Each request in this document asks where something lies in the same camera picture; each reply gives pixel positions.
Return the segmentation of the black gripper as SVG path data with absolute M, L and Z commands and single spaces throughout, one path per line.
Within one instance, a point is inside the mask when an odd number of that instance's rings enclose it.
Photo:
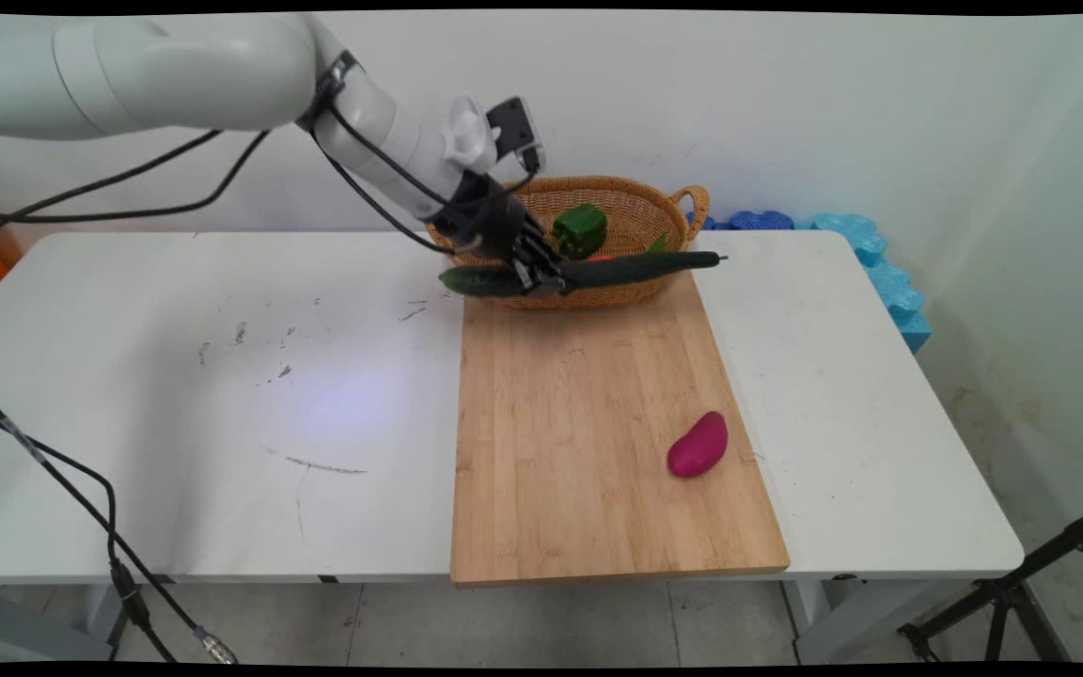
M 569 291 L 567 279 L 559 270 L 563 258 L 516 196 L 495 198 L 472 209 L 443 209 L 430 218 L 427 227 L 452 257 L 508 264 L 523 284 L 524 297 Z

